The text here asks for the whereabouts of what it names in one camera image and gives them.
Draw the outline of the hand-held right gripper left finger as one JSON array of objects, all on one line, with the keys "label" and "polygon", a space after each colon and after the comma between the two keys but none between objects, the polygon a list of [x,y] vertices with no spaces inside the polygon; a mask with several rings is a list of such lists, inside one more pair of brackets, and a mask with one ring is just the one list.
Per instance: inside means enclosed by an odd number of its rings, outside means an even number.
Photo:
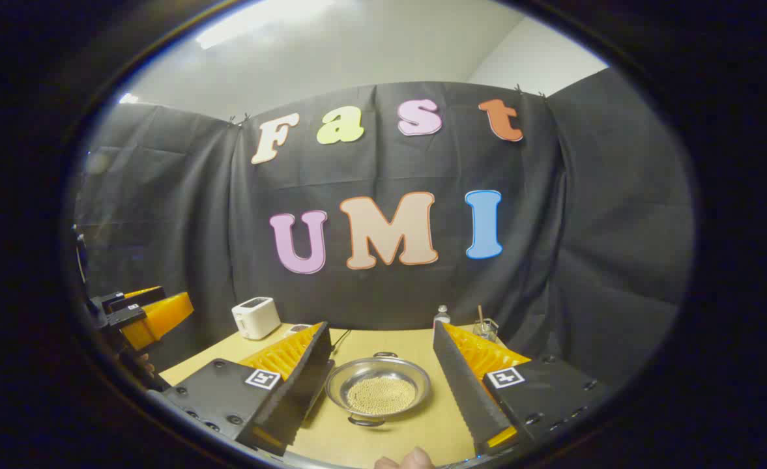
[{"label": "hand-held right gripper left finger", "polygon": [[282,456],[333,365],[330,325],[319,322],[245,360],[212,359],[162,398],[232,442]]}]

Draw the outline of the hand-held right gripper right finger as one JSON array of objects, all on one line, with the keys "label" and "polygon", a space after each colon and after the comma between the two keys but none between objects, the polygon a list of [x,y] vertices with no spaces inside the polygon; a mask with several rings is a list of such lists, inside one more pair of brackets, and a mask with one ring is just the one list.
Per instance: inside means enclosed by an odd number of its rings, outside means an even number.
[{"label": "hand-held right gripper right finger", "polygon": [[433,350],[478,456],[552,442],[612,395],[552,354],[527,358],[448,323],[433,328]]}]

